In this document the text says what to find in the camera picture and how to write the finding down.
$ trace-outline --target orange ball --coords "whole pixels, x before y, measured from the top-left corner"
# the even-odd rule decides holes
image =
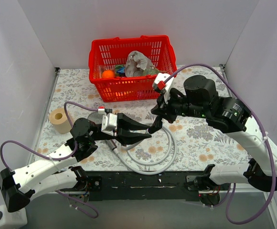
[[[114,71],[112,71],[112,70],[105,70],[105,71],[102,73],[102,78],[104,78],[104,79],[114,78],[114,76],[115,76],[115,73],[114,73]]]

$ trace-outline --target plastic basket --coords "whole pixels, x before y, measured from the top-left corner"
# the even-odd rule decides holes
[[[159,96],[152,88],[156,75],[102,79],[100,65],[114,70],[116,64],[126,63],[132,51],[143,53],[160,71],[172,74],[177,70],[176,57],[166,35],[95,40],[89,55],[89,80],[104,102],[155,99]]]

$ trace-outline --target table surface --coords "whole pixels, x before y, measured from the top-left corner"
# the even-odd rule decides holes
[[[183,70],[175,78],[174,87],[184,93],[183,82],[186,78],[200,74],[213,79],[220,96],[229,96],[226,86],[210,70],[203,67],[192,67]],[[49,113],[56,108],[63,107],[65,101],[73,101],[88,107],[98,108],[105,105],[112,108],[114,113],[128,115],[136,121],[153,122],[155,115],[150,110],[156,105],[156,100],[139,100],[127,102],[104,103],[95,86],[88,79],[88,69],[63,69],[55,87]],[[80,117],[88,117],[90,112],[70,105],[68,111],[74,120]],[[248,162],[247,152],[233,139],[218,130],[208,126],[204,119],[191,117],[178,117],[173,124],[164,122],[177,139],[178,153],[175,162],[169,171],[204,170],[208,164],[235,165]],[[71,138],[71,134],[60,134],[47,119],[42,129],[38,152],[44,155],[53,152]],[[98,149],[78,165],[85,170],[93,171],[127,171],[118,157],[103,142],[96,143]],[[152,138],[144,140],[140,145],[130,150],[137,159],[143,162],[152,162],[162,158],[168,148],[168,140],[163,131],[158,131]],[[171,159],[173,151],[166,160],[156,166],[140,166],[133,162],[125,151],[122,156],[130,165],[140,170],[158,170],[164,167]],[[40,159],[33,155],[31,162]]]

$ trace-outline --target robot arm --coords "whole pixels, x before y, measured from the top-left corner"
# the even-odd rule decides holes
[[[178,115],[205,118],[209,126],[227,134],[238,142],[253,159],[248,164],[234,166],[208,165],[201,177],[188,185],[194,190],[213,188],[224,183],[249,183],[262,191],[270,191],[271,167],[264,138],[250,110],[238,99],[220,97],[215,82],[202,75],[184,81],[186,95],[172,88],[174,78],[163,83],[168,74],[159,73],[154,89],[160,93],[151,113],[158,115],[149,133],[162,126],[162,119],[173,123]],[[277,177],[277,146],[269,139]]]
[[[55,160],[41,158],[25,167],[13,171],[6,168],[0,172],[0,190],[7,210],[15,212],[38,196],[63,188],[99,190],[101,177],[88,177],[81,167],[72,166],[97,150],[95,141],[115,139],[122,145],[131,145],[151,137],[150,134],[134,133],[131,130],[148,128],[123,113],[104,114],[101,124],[85,118],[77,119],[70,131],[73,138],[48,155]],[[70,155],[75,149],[75,142],[78,147],[73,156],[57,160]]]

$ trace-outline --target white bracket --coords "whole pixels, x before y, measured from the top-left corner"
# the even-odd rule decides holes
[[[167,73],[159,73],[157,75],[157,77],[155,78],[152,87],[154,89],[157,88],[158,83],[160,81],[165,81],[170,75]],[[169,99],[170,99],[170,90],[172,88],[172,83],[173,83],[174,77],[172,77],[170,80],[168,80],[168,82],[165,84],[165,87],[161,90],[161,93],[164,93],[164,101],[165,103],[168,103]]]
[[[106,112],[105,112],[105,107],[104,107],[104,106],[100,106],[100,107],[98,108],[98,113],[99,113],[100,115],[105,115],[105,114],[106,114]]]
[[[117,115],[108,113],[102,116],[101,132],[114,136],[114,130],[117,128]]]

